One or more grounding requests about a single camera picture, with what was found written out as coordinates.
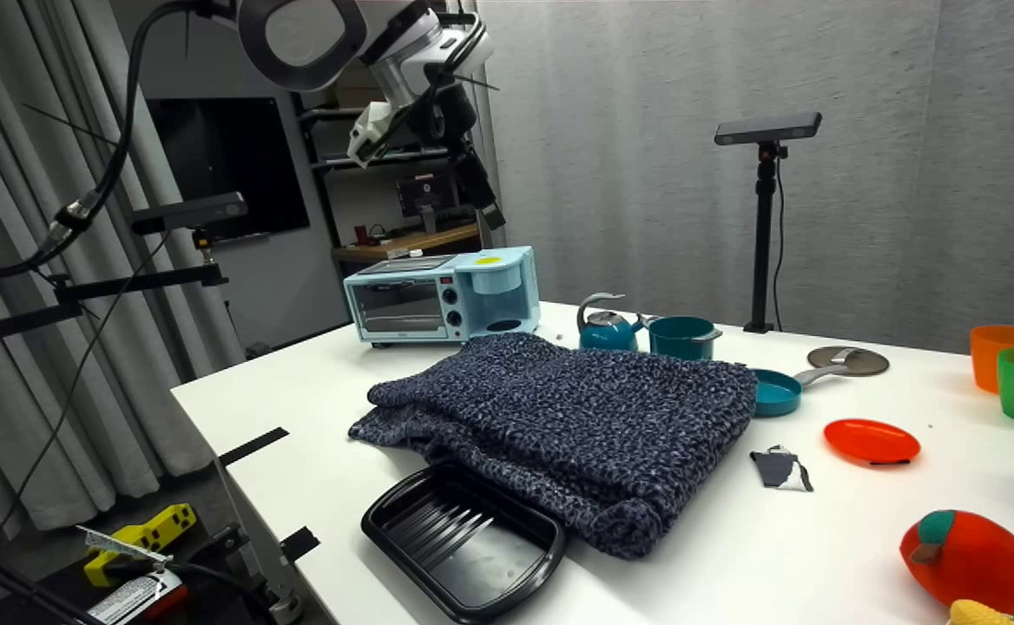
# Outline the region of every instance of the teal mug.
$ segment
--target teal mug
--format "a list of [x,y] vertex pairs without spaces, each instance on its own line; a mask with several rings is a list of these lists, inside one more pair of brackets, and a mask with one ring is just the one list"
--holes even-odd
[[702,315],[658,315],[649,324],[649,356],[710,360],[718,329]]

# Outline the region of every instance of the folded towel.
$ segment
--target folded towel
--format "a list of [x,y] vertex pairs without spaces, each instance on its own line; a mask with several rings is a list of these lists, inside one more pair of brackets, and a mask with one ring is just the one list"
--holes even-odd
[[754,417],[740,365],[567,350],[509,335],[383,383],[350,439],[452,457],[584,543],[647,557]]

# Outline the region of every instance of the red plate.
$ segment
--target red plate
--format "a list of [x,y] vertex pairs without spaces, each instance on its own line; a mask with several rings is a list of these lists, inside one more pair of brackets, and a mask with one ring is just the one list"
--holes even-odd
[[919,440],[882,422],[834,422],[821,427],[834,451],[862,467],[907,467],[919,455]]

